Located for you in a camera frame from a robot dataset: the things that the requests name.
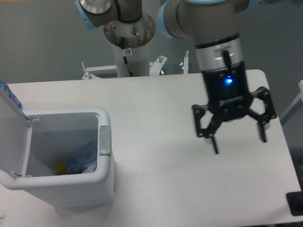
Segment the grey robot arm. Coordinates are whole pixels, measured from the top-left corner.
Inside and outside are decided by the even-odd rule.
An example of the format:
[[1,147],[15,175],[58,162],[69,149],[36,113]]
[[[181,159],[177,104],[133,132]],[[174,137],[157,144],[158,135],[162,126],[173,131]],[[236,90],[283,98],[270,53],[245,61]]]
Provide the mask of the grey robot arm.
[[251,0],[169,0],[154,21],[143,12],[140,0],[77,0],[75,6],[88,28],[104,28],[107,40],[118,48],[119,77],[149,75],[149,61],[136,50],[150,43],[160,29],[167,37],[191,37],[205,83],[208,103],[193,105],[198,137],[216,145],[215,133],[222,123],[250,116],[258,125],[260,139],[266,125],[276,118],[270,91],[249,91],[236,15]]

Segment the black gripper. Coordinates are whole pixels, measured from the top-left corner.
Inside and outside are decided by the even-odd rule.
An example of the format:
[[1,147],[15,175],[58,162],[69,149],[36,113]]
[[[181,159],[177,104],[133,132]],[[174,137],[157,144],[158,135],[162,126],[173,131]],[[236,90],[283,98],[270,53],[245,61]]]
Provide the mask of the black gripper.
[[[218,123],[230,122],[249,115],[257,122],[259,138],[267,142],[266,130],[271,120],[277,118],[271,93],[266,87],[259,87],[250,93],[245,63],[240,61],[229,67],[202,71],[208,96],[207,105],[192,105],[196,135],[212,144],[216,155],[219,154],[215,133]],[[250,108],[254,99],[261,100],[262,113]]]

